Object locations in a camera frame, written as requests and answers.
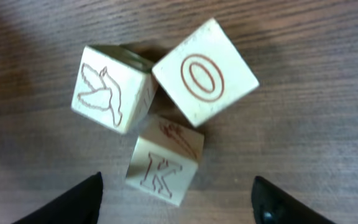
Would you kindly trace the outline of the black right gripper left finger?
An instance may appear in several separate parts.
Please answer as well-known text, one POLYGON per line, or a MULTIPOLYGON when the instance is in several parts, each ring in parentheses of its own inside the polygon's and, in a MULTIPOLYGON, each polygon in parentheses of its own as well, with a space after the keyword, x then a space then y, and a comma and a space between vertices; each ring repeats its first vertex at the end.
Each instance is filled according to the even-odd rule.
POLYGON ((14 224, 97 224, 102 197, 98 172, 14 224))

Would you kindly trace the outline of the white K block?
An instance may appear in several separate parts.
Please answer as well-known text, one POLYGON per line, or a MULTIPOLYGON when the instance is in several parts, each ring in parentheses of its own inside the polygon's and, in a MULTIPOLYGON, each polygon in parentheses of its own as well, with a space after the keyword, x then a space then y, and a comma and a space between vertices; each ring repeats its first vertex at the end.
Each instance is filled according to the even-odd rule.
POLYGON ((180 206, 198 170, 204 135, 154 116, 139 135, 126 184, 180 206))

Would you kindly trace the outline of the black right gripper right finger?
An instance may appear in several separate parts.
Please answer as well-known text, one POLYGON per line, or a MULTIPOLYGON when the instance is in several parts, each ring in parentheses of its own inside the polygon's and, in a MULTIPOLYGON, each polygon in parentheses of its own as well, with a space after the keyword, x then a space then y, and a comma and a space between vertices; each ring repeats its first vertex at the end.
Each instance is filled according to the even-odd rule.
POLYGON ((335 224, 262 176, 254 178, 251 204, 256 224, 335 224))

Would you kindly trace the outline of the white O block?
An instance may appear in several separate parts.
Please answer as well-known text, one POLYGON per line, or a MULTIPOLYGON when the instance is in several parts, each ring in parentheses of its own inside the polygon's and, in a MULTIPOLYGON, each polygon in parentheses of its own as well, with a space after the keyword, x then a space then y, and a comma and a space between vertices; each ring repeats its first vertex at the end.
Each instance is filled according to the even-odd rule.
POLYGON ((160 59, 152 73, 194 127, 259 86, 215 18, 160 59))

